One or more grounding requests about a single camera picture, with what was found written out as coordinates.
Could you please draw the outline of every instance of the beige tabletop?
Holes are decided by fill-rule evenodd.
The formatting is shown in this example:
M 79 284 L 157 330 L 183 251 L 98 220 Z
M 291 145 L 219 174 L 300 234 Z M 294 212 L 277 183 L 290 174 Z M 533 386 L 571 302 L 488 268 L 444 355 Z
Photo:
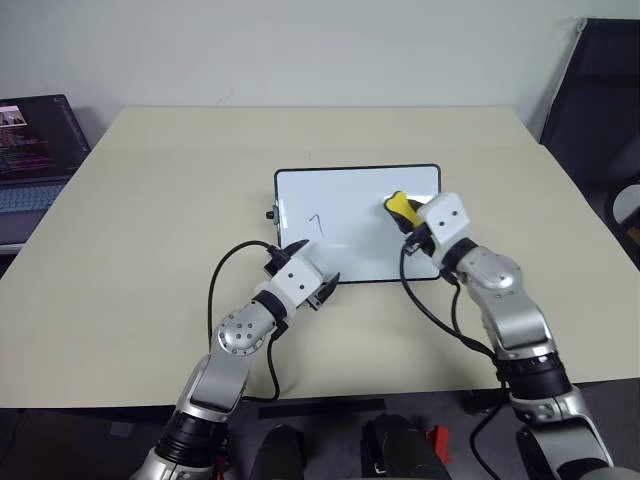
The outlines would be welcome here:
M 515 259 L 574 382 L 640 376 L 640 278 L 544 147 L 508 108 L 128 108 L 0 280 L 0 407 L 173 404 L 206 353 L 213 268 L 248 239 L 279 168 L 437 163 L 475 239 Z M 242 306 L 266 257 L 225 267 L 214 316 Z M 447 317 L 452 288 L 417 294 Z M 464 294 L 461 328 L 486 341 Z M 268 395 L 264 350 L 249 389 Z M 496 385 L 397 283 L 341 286 L 274 347 L 283 396 Z

